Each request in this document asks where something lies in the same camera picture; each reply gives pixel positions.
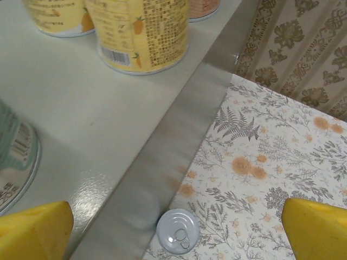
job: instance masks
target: label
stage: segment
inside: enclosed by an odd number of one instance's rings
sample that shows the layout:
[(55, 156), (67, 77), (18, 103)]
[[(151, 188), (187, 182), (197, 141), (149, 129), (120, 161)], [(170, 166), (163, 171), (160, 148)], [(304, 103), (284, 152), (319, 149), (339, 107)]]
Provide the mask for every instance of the label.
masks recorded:
[(54, 35), (78, 35), (94, 29), (83, 0), (23, 0), (37, 27)]
[(86, 0), (113, 68), (149, 73), (178, 62), (188, 46), (188, 0)]
[(210, 15), (220, 4), (221, 0), (191, 0), (189, 18), (196, 19)]
[(0, 213), (27, 185), (38, 146), (34, 129), (0, 101)]

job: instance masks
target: white shelf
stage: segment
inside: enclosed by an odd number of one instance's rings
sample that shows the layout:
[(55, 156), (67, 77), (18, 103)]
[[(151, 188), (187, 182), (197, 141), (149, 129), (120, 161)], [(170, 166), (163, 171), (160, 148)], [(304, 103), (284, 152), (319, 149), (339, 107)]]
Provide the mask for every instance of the white shelf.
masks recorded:
[(189, 25), (178, 65), (128, 76), (99, 59), (95, 34), (44, 35), (21, 1), (0, 1), (0, 97), (37, 127), (43, 150), (35, 180), (10, 212), (69, 201), (72, 252), (240, 2), (225, 0), (215, 16)]

